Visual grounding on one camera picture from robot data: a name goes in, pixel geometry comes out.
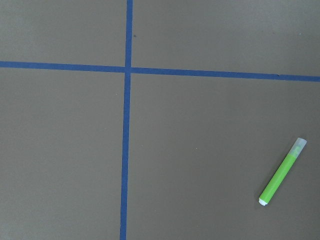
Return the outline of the green marker pen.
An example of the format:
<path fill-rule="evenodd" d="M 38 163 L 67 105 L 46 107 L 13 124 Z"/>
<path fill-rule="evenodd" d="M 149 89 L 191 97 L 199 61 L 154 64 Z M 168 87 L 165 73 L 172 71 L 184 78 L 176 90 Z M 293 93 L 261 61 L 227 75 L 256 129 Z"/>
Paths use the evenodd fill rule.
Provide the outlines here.
<path fill-rule="evenodd" d="M 268 205 L 306 144 L 307 140 L 300 137 L 297 138 L 297 140 L 283 159 L 282 163 L 279 165 L 278 169 L 275 171 L 272 178 L 259 196 L 258 202 L 260 205 L 262 205 L 263 207 Z"/>

